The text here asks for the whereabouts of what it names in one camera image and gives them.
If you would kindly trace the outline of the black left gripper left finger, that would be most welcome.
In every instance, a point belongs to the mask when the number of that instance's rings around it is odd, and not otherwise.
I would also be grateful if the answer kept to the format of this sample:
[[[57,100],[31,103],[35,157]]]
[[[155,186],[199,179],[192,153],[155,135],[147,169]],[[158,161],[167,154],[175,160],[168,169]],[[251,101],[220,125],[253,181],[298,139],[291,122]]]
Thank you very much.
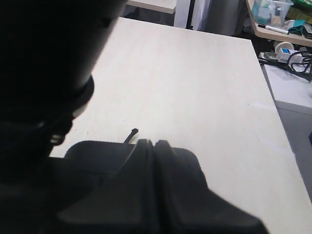
[[[55,160],[59,232],[154,234],[153,146],[83,141]]]

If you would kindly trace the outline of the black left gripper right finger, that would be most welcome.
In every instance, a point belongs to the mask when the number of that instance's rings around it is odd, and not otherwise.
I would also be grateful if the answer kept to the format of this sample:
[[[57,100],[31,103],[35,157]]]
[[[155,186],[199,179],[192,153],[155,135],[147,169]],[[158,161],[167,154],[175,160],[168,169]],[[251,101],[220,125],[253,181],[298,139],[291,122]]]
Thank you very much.
[[[209,189],[197,157],[164,140],[154,147],[160,223],[166,234],[266,234],[263,222]]]

